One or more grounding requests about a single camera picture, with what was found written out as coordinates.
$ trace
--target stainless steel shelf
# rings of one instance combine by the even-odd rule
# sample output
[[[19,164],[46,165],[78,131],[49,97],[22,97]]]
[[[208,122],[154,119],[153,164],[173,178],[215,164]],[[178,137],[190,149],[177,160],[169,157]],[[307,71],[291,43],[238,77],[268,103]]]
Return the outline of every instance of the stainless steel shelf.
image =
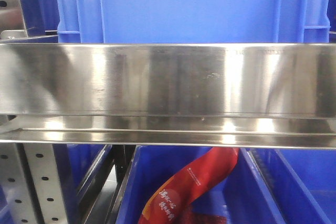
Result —
[[[0,44],[0,142],[336,148],[332,44]]]

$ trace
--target red plastic bag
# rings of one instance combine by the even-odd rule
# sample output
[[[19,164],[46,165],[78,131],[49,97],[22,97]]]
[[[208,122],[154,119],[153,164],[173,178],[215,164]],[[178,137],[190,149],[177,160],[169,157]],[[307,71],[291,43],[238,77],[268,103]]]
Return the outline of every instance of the red plastic bag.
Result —
[[[168,179],[148,200],[138,224],[172,223],[195,199],[233,170],[237,148],[213,147]]]

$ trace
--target blue storage bin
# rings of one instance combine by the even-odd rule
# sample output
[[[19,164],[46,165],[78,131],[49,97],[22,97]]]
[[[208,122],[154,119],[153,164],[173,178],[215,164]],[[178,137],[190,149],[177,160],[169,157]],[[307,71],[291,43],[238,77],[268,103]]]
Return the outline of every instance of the blue storage bin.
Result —
[[[335,151],[255,150],[287,223],[336,223]]]
[[[72,171],[73,183],[75,187],[79,185],[82,180],[82,168],[81,168],[81,153],[79,144],[68,144],[69,159]]]
[[[330,20],[330,30],[336,32],[336,0],[329,0],[328,17]],[[335,41],[336,34],[330,34],[330,39]]]
[[[102,144],[90,144],[90,160],[91,163],[95,160],[98,153],[103,149],[104,145]]]
[[[9,208],[7,206],[7,201],[0,187],[0,223],[1,224],[14,224],[11,213],[9,212]]]
[[[327,42],[328,0],[58,0],[60,42]]]
[[[57,0],[40,0],[45,30],[56,30],[59,23]]]
[[[209,147],[141,146],[137,148],[117,224],[137,224],[153,193]],[[219,215],[227,223],[285,223],[249,153],[242,149],[226,180],[193,202],[195,212]]]

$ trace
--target shelf lip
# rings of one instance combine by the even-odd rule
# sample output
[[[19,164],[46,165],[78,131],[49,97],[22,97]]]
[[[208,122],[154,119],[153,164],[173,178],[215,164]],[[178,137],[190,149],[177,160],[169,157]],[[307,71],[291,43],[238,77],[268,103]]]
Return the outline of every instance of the shelf lip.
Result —
[[[0,142],[335,148],[333,44],[0,44]]]
[[[335,135],[218,135],[165,134],[143,132],[119,133],[59,133],[57,138],[46,137],[46,132],[13,131],[0,135],[1,143],[90,143],[131,145],[183,145],[254,148],[336,149]]]

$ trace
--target red package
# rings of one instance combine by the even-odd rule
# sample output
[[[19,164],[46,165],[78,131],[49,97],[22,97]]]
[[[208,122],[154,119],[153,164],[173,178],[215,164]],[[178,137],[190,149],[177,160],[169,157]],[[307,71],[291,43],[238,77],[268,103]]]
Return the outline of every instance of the red package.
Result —
[[[226,218],[217,215],[198,214],[193,212],[191,206],[188,206],[173,224],[226,224]]]
[[[213,147],[168,179],[148,200],[138,224],[172,223],[195,199],[233,170],[237,148]]]

